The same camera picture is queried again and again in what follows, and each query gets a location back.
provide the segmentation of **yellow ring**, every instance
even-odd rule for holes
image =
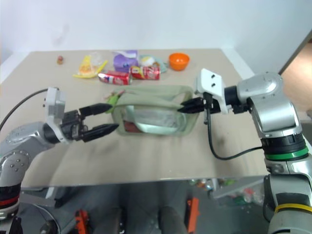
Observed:
[[[286,204],[278,205],[275,209],[275,213],[277,213],[281,209],[286,209],[286,208],[302,209],[302,210],[309,211],[312,213],[312,207],[302,205],[302,204],[295,204],[295,203],[286,203]]]

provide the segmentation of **plastic bag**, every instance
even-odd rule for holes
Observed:
[[[106,64],[107,60],[104,60],[98,52],[93,52],[83,58],[78,72],[73,74],[73,77],[93,78],[103,70]]]

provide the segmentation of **person's leg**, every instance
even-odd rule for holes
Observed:
[[[162,234],[188,234],[183,219],[168,206],[159,211],[159,228]]]

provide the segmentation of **red label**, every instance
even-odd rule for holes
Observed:
[[[130,74],[136,79],[153,79],[159,80],[160,69],[159,67],[136,67],[130,68]]]
[[[101,72],[98,74],[100,81],[116,85],[129,85],[130,77],[128,73],[125,72],[116,72],[116,71],[107,71]]]

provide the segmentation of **purple toy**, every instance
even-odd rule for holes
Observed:
[[[131,66],[138,66],[137,50],[115,51],[114,67],[118,72],[129,72]]]

